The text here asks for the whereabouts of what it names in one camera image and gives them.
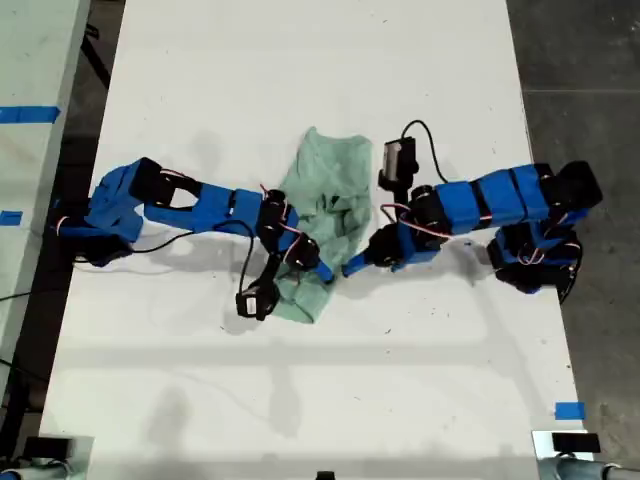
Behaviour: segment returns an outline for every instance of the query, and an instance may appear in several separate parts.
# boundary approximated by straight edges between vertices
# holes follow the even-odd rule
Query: white table
[[[277,185],[311,125],[370,138],[377,174],[414,118],[450,178],[531,161],[503,0],[129,0],[94,184],[146,155]],[[313,326],[236,317],[246,248],[201,235],[74,273],[41,431],[94,437],[89,478],[534,479],[531,430],[581,428],[553,416],[576,400],[555,291],[475,280],[462,240],[341,282]]]
[[[31,288],[88,13],[88,0],[0,1],[0,106],[62,111],[53,124],[0,125],[0,211],[23,212],[0,226],[0,297]],[[0,358],[13,356],[27,301],[0,303]],[[0,366],[0,392],[8,373]]]

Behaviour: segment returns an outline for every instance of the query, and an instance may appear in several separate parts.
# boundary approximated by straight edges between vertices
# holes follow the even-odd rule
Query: gray concrete floor
[[[640,2],[508,0],[535,161],[558,169],[583,159],[594,168],[604,202],[578,232],[586,255],[563,317],[587,426],[602,458],[640,467]],[[96,48],[112,64],[124,4],[94,0]],[[75,79],[56,192],[86,195],[105,91],[84,58]],[[55,254],[43,252],[41,285],[60,284]],[[47,375],[64,295],[30,305],[19,352],[24,366]],[[50,319],[43,339],[42,318]],[[44,352],[34,356],[30,352]]]

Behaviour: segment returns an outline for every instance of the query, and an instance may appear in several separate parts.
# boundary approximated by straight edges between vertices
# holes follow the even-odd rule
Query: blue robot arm
[[[188,207],[172,207],[176,190],[196,197]],[[54,228],[62,248],[73,258],[85,258],[102,267],[116,258],[143,253],[132,247],[142,229],[143,206],[148,220],[187,230],[182,236],[217,231],[249,237],[250,249],[258,237],[269,253],[262,275],[245,290],[242,281],[236,304],[242,316],[264,320],[279,300],[275,275],[282,263],[295,271],[313,271],[324,282],[334,280],[320,259],[317,243],[295,227],[298,214],[279,190],[264,196],[248,190],[210,185],[179,172],[165,170],[148,158],[118,167],[101,180],[84,205],[57,209]]]
[[[394,194],[396,221],[378,230],[368,248],[343,266],[345,276],[369,265],[395,272],[428,262],[451,237],[498,227],[488,246],[497,277],[526,293],[556,285],[561,299],[566,297],[582,256],[572,228],[602,200],[586,162],[571,162],[557,175],[536,164],[471,182],[447,182],[441,176],[445,183],[414,188],[409,196],[417,171],[414,138],[403,133],[385,145],[378,184]]]

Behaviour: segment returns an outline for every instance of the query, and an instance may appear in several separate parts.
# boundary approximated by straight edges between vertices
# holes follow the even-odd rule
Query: green cloth
[[[296,161],[280,185],[300,216],[298,227],[320,246],[320,258],[341,277],[371,218],[371,142],[363,136],[330,138],[309,129]],[[313,273],[299,276],[282,267],[276,280],[281,299],[275,315],[314,323],[336,282]]]

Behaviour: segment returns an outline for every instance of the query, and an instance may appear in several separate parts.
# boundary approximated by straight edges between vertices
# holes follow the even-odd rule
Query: black cable
[[[407,131],[413,125],[416,125],[416,124],[422,125],[422,127],[427,131],[427,135],[429,136],[429,145],[431,146],[431,155],[433,156],[433,164],[436,166],[436,172],[438,172],[438,176],[440,177],[440,180],[442,180],[444,183],[449,183],[449,180],[444,178],[444,175],[442,175],[442,172],[440,171],[440,164],[438,163],[438,157],[436,156],[436,147],[433,144],[433,137],[431,136],[431,130],[429,130],[429,127],[427,127],[426,123],[424,123],[422,120],[413,120],[409,122],[409,125],[404,127],[404,130],[402,131],[402,138],[404,138],[405,135],[407,134]]]
[[[24,368],[17,366],[15,363],[11,363],[0,358],[0,364],[5,365],[9,367],[11,370],[15,370],[16,372],[22,373],[23,375],[26,375],[28,377],[35,378],[36,380],[40,380],[41,382],[44,382],[44,383],[49,383],[47,379],[29,370],[25,370]]]
[[[578,260],[576,261],[573,275],[569,280],[569,285],[567,285],[567,288],[565,288],[564,292],[562,292],[562,294],[560,295],[560,305],[564,303],[564,301],[567,299],[567,297],[571,293],[571,290],[573,290],[573,287],[576,284],[576,279],[578,278],[578,273],[580,272],[580,267],[582,266],[582,256],[584,251],[583,246],[582,246],[582,243],[580,243],[579,241],[575,241],[575,243],[580,245],[580,254],[578,255]]]
[[[253,230],[251,230],[251,227],[249,225],[247,225],[245,222],[243,222],[242,220],[226,220],[224,222],[220,222],[215,224],[212,227],[213,231],[216,231],[217,229],[227,226],[227,225],[241,225],[242,227],[244,227],[244,229],[247,231],[247,233],[249,234],[249,251],[247,252],[247,257],[244,260],[244,263],[242,265],[242,270],[240,271],[240,285],[238,287],[238,292],[242,293],[243,290],[243,284],[244,284],[244,277],[247,273],[247,268],[249,267],[249,260],[251,259],[251,254],[253,253],[253,244],[254,244],[254,239],[255,239],[255,235],[253,233]],[[144,250],[131,250],[132,253],[151,253],[151,252],[155,252],[156,250],[160,250],[161,248],[166,247],[167,245],[172,244],[173,242],[175,242],[176,240],[178,240],[179,238],[183,238],[183,237],[188,237],[189,235],[195,235],[196,232],[186,232],[186,233],[181,233],[180,235],[176,235],[175,237],[170,238],[169,240],[167,240],[166,242],[158,245],[157,247],[153,247],[153,248],[147,248]]]
[[[182,237],[188,237],[189,235],[195,235],[196,232],[186,232],[186,233],[181,233],[180,235],[176,235],[175,237],[170,238],[169,240],[167,240],[166,242],[158,245],[157,247],[153,247],[153,248],[146,248],[144,250],[131,250],[132,253],[151,253],[151,252],[155,252],[156,250],[160,250],[161,248],[166,247],[167,245],[171,245],[173,242],[175,242],[177,239],[182,238]]]
[[[225,222],[220,222],[213,226],[213,230],[216,228],[224,227],[226,225],[242,225],[244,229],[249,234],[249,250],[247,251],[247,256],[244,259],[244,263],[242,264],[242,269],[240,270],[240,284],[238,285],[238,293],[242,293],[244,290],[242,285],[244,284],[244,277],[247,274],[247,268],[249,267],[249,260],[251,260],[251,254],[253,253],[253,242],[255,239],[255,235],[251,227],[247,225],[242,220],[227,220]]]
[[[28,295],[38,295],[40,293],[49,293],[49,292],[66,292],[66,288],[47,288],[45,290],[31,290],[30,292],[23,293],[14,293],[13,295],[7,295],[6,297],[0,297],[0,302],[4,302],[5,300],[12,300],[14,298],[26,297]]]

